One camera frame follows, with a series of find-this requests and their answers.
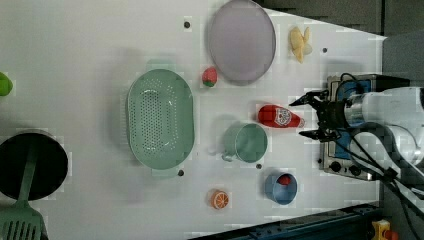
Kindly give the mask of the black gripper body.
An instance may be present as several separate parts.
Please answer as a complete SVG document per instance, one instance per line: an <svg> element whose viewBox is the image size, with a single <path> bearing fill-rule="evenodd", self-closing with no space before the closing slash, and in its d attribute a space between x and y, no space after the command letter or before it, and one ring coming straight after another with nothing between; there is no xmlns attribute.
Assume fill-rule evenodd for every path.
<svg viewBox="0 0 424 240"><path fill-rule="evenodd" d="M345 103L334 101L319 102L316 107L318 117L318 131L321 133L328 130L344 128L347 121L344 114Z"/></svg>

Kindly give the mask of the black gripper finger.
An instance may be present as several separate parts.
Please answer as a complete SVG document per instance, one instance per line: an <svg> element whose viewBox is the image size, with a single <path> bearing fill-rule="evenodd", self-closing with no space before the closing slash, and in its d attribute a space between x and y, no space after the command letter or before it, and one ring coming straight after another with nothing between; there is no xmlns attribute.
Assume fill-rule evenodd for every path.
<svg viewBox="0 0 424 240"><path fill-rule="evenodd" d="M310 105L313 109L319 109L320 105L327 100L328 95L328 90L309 91L294 102L290 103L290 106Z"/></svg>
<svg viewBox="0 0 424 240"><path fill-rule="evenodd" d="M340 138L340 134L335 131L326 132L320 129L301 131L300 135L319 142L331 142Z"/></svg>

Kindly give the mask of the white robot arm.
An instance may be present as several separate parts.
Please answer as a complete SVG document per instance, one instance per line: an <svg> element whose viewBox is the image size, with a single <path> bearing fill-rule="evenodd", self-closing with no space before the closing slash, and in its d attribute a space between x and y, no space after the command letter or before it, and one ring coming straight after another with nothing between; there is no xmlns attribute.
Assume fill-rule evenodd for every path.
<svg viewBox="0 0 424 240"><path fill-rule="evenodd" d="M316 110L318 128L302 136L335 143L348 152L356 172L367 172L399 194L423 198L423 89L400 87L328 101L327 91L311 91L293 104Z"/></svg>

